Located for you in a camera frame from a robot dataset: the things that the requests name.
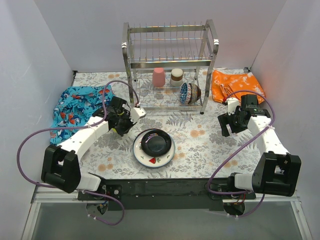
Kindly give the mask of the black glossy plate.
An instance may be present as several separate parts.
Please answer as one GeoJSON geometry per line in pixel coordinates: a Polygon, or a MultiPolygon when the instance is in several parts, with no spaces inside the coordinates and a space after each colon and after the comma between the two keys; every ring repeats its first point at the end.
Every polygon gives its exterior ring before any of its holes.
{"type": "Polygon", "coordinates": [[[171,137],[160,129],[148,131],[141,139],[142,150],[151,157],[161,157],[167,154],[172,145],[171,137]]]}

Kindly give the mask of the white plate with strawberry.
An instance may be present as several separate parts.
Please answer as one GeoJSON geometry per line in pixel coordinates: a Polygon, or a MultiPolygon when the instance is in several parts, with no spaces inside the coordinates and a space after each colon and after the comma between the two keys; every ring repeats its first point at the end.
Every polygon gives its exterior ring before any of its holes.
{"type": "Polygon", "coordinates": [[[141,146],[141,140],[143,138],[143,136],[149,132],[150,130],[160,130],[160,129],[157,129],[157,128],[151,128],[151,129],[147,129],[143,132],[141,132],[134,140],[133,142],[133,155],[135,157],[135,159],[143,166],[147,167],[147,168],[161,168],[167,164],[169,164],[172,159],[174,158],[175,156],[175,152],[176,152],[176,145],[175,145],[175,142],[173,140],[173,138],[171,137],[172,139],[172,147],[171,149],[169,150],[168,153],[166,153],[165,155],[163,156],[159,156],[159,157],[152,157],[152,156],[149,156],[147,155],[143,150],[142,150],[142,146],[141,146]]]}

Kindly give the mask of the beige bowl with patterned outside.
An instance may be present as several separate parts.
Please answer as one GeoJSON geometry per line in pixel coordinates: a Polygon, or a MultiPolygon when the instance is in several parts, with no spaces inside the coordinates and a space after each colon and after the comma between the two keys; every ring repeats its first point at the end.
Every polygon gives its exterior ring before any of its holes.
{"type": "Polygon", "coordinates": [[[194,83],[189,83],[188,86],[188,104],[195,104],[201,98],[201,90],[199,86],[194,83]]]}

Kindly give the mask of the pink plastic cup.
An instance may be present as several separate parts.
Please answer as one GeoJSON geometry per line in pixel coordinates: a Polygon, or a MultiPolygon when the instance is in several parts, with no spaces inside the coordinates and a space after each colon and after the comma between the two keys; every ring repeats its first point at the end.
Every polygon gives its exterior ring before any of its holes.
{"type": "Polygon", "coordinates": [[[163,67],[156,67],[153,69],[152,84],[155,88],[161,88],[166,83],[166,74],[163,67]]]}

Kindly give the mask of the white blue patterned bowl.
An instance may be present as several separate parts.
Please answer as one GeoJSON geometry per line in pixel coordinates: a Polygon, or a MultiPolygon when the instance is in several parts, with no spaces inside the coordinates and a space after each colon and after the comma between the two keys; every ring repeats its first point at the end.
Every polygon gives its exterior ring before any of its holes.
{"type": "Polygon", "coordinates": [[[180,88],[180,103],[183,105],[189,104],[191,100],[191,87],[189,83],[184,82],[180,88]]]}

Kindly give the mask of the white brown steel cup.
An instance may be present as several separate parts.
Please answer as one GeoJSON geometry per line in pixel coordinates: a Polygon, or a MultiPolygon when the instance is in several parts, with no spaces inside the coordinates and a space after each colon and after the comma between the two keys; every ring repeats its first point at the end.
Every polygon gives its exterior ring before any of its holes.
{"type": "Polygon", "coordinates": [[[183,83],[184,71],[181,68],[174,68],[171,70],[170,84],[174,87],[179,87],[183,83]]]}

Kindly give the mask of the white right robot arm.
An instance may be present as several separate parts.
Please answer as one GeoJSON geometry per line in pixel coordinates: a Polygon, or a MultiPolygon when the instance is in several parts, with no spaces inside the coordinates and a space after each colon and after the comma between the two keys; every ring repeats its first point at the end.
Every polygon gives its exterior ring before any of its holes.
{"type": "Polygon", "coordinates": [[[226,192],[237,199],[245,191],[291,197],[298,182],[301,159],[292,155],[280,142],[273,126],[270,113],[262,109],[255,94],[246,94],[240,100],[234,97],[224,101],[227,113],[219,115],[221,133],[249,130],[256,140],[261,158],[253,173],[232,173],[227,180],[226,192]]]}

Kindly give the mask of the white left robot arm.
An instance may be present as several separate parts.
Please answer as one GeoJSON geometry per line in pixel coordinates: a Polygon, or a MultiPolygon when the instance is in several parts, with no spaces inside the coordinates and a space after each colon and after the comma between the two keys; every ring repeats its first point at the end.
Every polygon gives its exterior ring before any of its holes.
{"type": "Polygon", "coordinates": [[[98,138],[114,130],[123,136],[146,116],[140,106],[127,109],[127,101],[114,96],[106,109],[97,109],[83,129],[58,145],[50,145],[44,152],[41,180],[66,193],[76,190],[89,191],[95,200],[106,196],[106,187],[101,178],[82,171],[80,161],[98,138]]]}

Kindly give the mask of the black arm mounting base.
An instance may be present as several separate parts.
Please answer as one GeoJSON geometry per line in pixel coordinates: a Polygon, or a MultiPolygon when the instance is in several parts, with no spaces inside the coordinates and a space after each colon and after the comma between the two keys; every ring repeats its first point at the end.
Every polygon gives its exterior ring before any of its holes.
{"type": "Polygon", "coordinates": [[[103,195],[118,199],[126,210],[205,209],[223,211],[223,201],[235,203],[231,212],[243,214],[245,201],[236,196],[222,195],[227,191],[227,178],[215,178],[207,191],[206,178],[102,179],[98,195],[78,193],[79,201],[104,202],[103,195]]]}

